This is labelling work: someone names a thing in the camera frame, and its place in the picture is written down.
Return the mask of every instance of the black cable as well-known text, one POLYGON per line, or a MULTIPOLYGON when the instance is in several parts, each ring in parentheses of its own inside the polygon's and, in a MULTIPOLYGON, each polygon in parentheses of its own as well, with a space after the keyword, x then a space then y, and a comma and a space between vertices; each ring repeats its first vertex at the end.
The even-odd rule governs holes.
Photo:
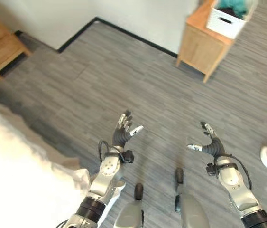
POLYGON ((99 141, 99 145, 98 145, 98 152, 99 152, 99 156, 100 156, 100 161, 101 163, 103 162, 103 158, 101 156, 101 149, 102 149, 102 145, 105 144, 106 148, 107 148, 107 153, 109 152, 109 144, 105 141, 105 140, 100 140, 99 141))
POLYGON ((60 224, 57 225, 56 228, 63 228, 63 226, 67 223, 68 220, 65 220, 64 222, 61 222, 60 224))
MULTIPOLYGON (((105 145, 106 148, 107 148, 107 152, 106 153, 109 153, 109 148, 111 148, 111 146, 109 146, 109 144, 105 141, 105 140, 100 140, 99 141, 99 145, 98 145, 98 152, 99 152, 99 156, 100 156, 100 161, 101 163, 103 162, 103 158, 102 158, 102 145, 105 145)), ((121 161, 124 163, 125 162, 125 158, 122 154, 122 152, 115 146, 112 146, 115 150, 117 150, 119 152, 119 155, 120 155, 120 158, 121 158, 121 161)))
POLYGON ((229 157, 229 158, 233 158, 233 159, 237 160, 237 161, 240 163, 240 165, 242 166, 242 168, 243 168, 243 170, 244 170, 244 172, 245 172, 245 174, 246 174, 246 176, 247 176, 247 179, 248 179, 248 188, 249 188, 250 190, 252 190, 252 182, 251 182, 251 179, 250 179, 250 176, 249 176, 249 174, 248 174, 247 169, 245 168, 245 166, 243 165, 243 163, 242 163, 237 157, 233 156, 232 154, 221 154, 221 155, 218 155, 218 156, 215 156, 215 157, 214 157, 213 163, 214 163, 214 165, 215 165, 216 175, 218 176, 217 159, 218 159, 219 157, 229 157))

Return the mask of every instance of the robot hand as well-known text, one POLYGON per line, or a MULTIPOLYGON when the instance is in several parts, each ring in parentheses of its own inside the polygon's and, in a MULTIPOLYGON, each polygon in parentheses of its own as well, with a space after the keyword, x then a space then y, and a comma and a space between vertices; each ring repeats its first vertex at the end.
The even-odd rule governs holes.
POLYGON ((204 134, 211 138, 211 144, 206 146, 190 144, 187 145, 187 147, 195 151, 202 151, 204 153, 211 154, 213 157, 225 154, 225 149, 222 142, 210 125, 206 122, 201 122, 201 126, 205 130, 204 134))
POLYGON ((124 148, 126 142, 128 142, 135 134, 137 134, 144 128, 142 125, 140 125, 132 131, 129 131, 131 125, 132 115, 131 112, 127 110, 124 114, 120 116, 119 121, 116 125, 112 138, 113 146, 119 146, 121 148, 124 148))

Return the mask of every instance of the black baseboard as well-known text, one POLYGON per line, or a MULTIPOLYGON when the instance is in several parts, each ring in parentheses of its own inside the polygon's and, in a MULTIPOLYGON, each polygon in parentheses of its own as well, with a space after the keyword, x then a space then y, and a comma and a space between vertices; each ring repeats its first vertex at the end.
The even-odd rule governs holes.
POLYGON ((83 32, 85 32, 94 22, 97 21, 97 17, 93 18, 88 24, 81 28, 73 37, 71 37, 66 43, 64 43, 58 50, 58 53, 62 53, 73 41, 75 41, 83 32))
POLYGON ((14 32, 14 35, 19 37, 22 33, 23 33, 22 31, 17 30, 17 31, 14 32))
POLYGON ((115 28, 116 30, 118 30, 120 32, 123 32, 123 33, 127 34, 128 36, 131 36, 131 37, 133 37, 133 38, 135 38, 135 39, 137 39, 139 41, 142 41, 145 44, 148 44, 149 46, 152 46, 152 47, 154 47, 154 48, 156 48, 156 49, 158 49, 158 50, 160 50, 162 52, 165 52, 166 54, 171 55, 172 57, 177 58, 177 54, 176 53, 174 53, 172 51, 169 51, 166 48, 163 48, 163 47, 161 47, 161 46, 159 46, 159 45, 157 45, 155 43, 152 43, 149 40, 146 40, 146 39, 144 39, 144 38, 142 38, 142 37, 140 37, 138 35, 133 34, 132 32, 129 32, 129 31, 117 26, 117 25, 114 25, 114 24, 112 24, 110 22, 107 22, 106 20, 103 20, 103 19, 98 18, 98 17, 96 17, 96 19, 97 19, 97 21, 99 21, 99 22, 101 22, 101 23, 103 23, 105 25, 108 25, 108 26, 110 26, 112 28, 115 28))
MULTIPOLYGON (((135 38, 135 39, 137 39, 137 40, 139 40, 139 41, 142 41, 143 43, 145 43, 145 44, 148 44, 149 46, 152 46, 152 47, 154 47, 154 48, 156 48, 156 49, 158 49, 158 50, 160 50, 160 51, 162 51, 162 52, 165 52, 166 54, 169 54, 169 55, 171 55, 172 57, 175 57, 175 58, 177 58, 177 54, 176 53, 174 53, 174 52, 172 52, 172 51, 169 51, 169 50, 167 50, 166 48, 163 48, 163 47, 161 47, 161 46, 159 46, 159 45, 157 45, 157 44, 155 44, 155 43, 152 43, 152 42, 150 42, 149 40, 146 40, 146 39, 144 39, 144 38, 142 38, 142 37, 140 37, 140 36, 138 36, 138 35, 135 35, 135 34, 133 34, 132 32, 129 32, 129 31, 127 31, 127 30, 125 30, 125 29, 123 29, 123 28, 121 28, 121 27, 119 27, 119 26, 117 26, 117 25, 114 25, 114 24, 112 24, 112 23, 110 23, 110 22, 108 22, 108 21, 106 21, 106 20, 103 20, 103 19, 101 19, 101 18, 99 18, 99 17, 95 17, 95 18, 93 18, 90 22, 88 22, 88 24, 86 24, 84 27, 82 27, 73 37, 71 37, 69 40, 67 40, 67 42, 65 42, 58 50, 57 50, 57 52, 58 53, 62 53, 72 42, 74 42, 83 32, 85 32, 94 22, 96 22, 96 21, 99 21, 99 22, 101 22, 101 23, 103 23, 103 24, 105 24, 105 25, 108 25, 108 26, 110 26, 110 27, 112 27, 112 28, 114 28, 114 29, 116 29, 116 30, 118 30, 118 31, 120 31, 120 32, 123 32, 123 33, 125 33, 125 34, 127 34, 128 36, 131 36, 131 37, 133 37, 133 38, 135 38)), ((17 36, 17 37, 19 37, 21 34, 22 34, 23 32, 22 31, 16 31, 14 34, 17 36)))

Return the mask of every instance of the white wall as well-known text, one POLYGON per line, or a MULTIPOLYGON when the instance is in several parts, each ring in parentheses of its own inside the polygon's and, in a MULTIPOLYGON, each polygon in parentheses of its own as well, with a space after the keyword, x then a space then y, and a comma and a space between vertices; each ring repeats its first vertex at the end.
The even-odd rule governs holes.
POLYGON ((0 18, 54 49, 95 17, 90 0, 0 0, 0 18))
POLYGON ((175 53, 199 0, 0 0, 0 18, 54 49, 95 16, 175 53))
POLYGON ((94 0, 97 15, 178 53, 186 17, 199 0, 94 0))

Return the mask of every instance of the white storage basket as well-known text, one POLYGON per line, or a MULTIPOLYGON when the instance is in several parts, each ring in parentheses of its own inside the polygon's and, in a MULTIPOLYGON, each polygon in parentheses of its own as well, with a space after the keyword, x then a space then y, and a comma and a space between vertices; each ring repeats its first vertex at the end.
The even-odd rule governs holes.
POLYGON ((220 0, 216 0, 212 4, 212 10, 208 18, 207 28, 220 33, 226 37, 234 39, 248 22, 258 5, 258 0, 246 0, 248 13, 243 16, 243 20, 232 15, 219 11, 215 7, 218 6, 220 0))

